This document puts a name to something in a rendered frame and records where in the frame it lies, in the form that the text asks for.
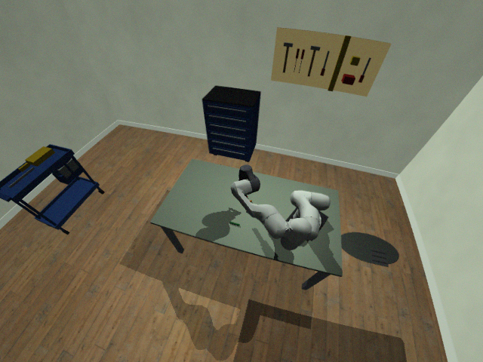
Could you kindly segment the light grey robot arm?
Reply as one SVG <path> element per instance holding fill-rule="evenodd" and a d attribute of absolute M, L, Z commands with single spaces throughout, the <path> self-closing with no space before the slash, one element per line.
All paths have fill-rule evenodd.
<path fill-rule="evenodd" d="M 318 237 L 321 226 L 319 211 L 327 210 L 331 204 L 327 195 L 293 191 L 291 203 L 297 208 L 297 212 L 293 215 L 293 219 L 285 222 L 281 214 L 272 205 L 252 204 L 244 196 L 260 189 L 260 180 L 253 174 L 252 167 L 247 164 L 243 165 L 240 167 L 239 173 L 239 180 L 231 185 L 232 194 L 253 218 L 261 221 L 273 238 L 281 238 L 283 248 L 294 250 L 305 239 L 310 241 Z"/>

